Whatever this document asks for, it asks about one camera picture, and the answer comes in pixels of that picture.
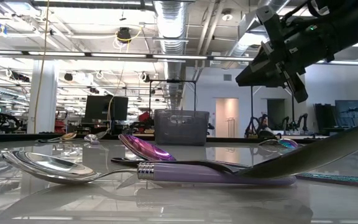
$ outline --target silver ductwork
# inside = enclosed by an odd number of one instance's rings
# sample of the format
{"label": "silver ductwork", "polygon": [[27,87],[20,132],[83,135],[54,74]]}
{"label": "silver ductwork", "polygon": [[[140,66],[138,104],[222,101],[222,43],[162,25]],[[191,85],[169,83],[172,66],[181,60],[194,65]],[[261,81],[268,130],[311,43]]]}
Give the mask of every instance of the silver ductwork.
{"label": "silver ductwork", "polygon": [[[262,6],[270,6],[275,12],[280,12],[291,0],[261,0],[258,3],[258,8]],[[259,20],[256,17],[255,11],[247,13],[242,20],[240,21],[238,27],[239,41],[234,45],[234,47],[226,54],[227,56],[240,57],[249,47],[249,39],[254,38],[254,35],[264,35],[267,37],[266,33],[260,34],[250,34],[249,31],[260,26]]]}
{"label": "silver ductwork", "polygon": [[[155,1],[159,36],[163,38],[183,39],[186,30],[187,3],[176,1]],[[185,53],[185,43],[177,40],[160,41],[163,54],[181,55]],[[180,62],[164,62],[165,79],[183,79]],[[166,93],[171,109],[179,107],[181,93],[178,85],[167,84]]]}

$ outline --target clear plastic container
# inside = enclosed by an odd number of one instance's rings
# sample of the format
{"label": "clear plastic container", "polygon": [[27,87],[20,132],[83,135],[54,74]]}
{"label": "clear plastic container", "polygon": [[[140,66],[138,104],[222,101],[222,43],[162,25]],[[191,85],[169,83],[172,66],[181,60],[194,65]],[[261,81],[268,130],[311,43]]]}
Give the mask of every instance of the clear plastic container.
{"label": "clear plastic container", "polygon": [[154,135],[157,144],[204,146],[209,112],[155,110]]}

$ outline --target white column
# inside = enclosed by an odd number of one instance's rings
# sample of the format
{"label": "white column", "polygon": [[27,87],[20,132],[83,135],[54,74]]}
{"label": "white column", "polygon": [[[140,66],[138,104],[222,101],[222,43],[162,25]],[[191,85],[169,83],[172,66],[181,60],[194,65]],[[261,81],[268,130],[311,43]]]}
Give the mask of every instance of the white column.
{"label": "white column", "polygon": [[[40,83],[41,60],[35,60],[31,79],[30,110],[27,133],[53,132],[55,128],[56,93],[59,78],[58,62],[46,60],[41,88],[37,102],[37,92]],[[37,107],[37,122],[34,130],[35,106]]]}

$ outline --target glossy white tabletop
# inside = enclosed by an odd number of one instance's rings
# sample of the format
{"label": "glossy white tabletop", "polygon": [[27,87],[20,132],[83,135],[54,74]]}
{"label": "glossy white tabletop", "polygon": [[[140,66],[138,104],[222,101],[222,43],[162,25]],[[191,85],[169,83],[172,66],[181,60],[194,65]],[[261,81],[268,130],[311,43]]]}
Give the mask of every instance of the glossy white tabletop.
{"label": "glossy white tabletop", "polygon": [[[26,150],[82,163],[98,172],[122,168],[112,157],[134,155],[119,141],[100,146],[0,142],[0,153]],[[244,165],[278,154],[255,144],[160,146],[178,160]],[[358,153],[312,172],[358,176]],[[358,223],[358,187],[298,180],[290,187],[134,181],[116,174],[75,187],[37,179],[0,162],[0,223]]]}

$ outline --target computer monitor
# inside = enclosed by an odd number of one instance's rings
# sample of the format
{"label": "computer monitor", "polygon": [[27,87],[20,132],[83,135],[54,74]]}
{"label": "computer monitor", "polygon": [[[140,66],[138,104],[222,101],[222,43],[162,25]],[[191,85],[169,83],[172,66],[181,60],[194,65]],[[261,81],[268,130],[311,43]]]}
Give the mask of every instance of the computer monitor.
{"label": "computer monitor", "polygon": [[349,111],[358,108],[358,100],[336,100],[335,109],[337,123],[342,127],[358,126],[358,111]]}
{"label": "computer monitor", "polygon": [[[92,119],[107,120],[109,102],[112,96],[88,96],[86,99],[85,120]],[[110,106],[110,117],[115,121],[127,119],[128,98],[115,96]]]}

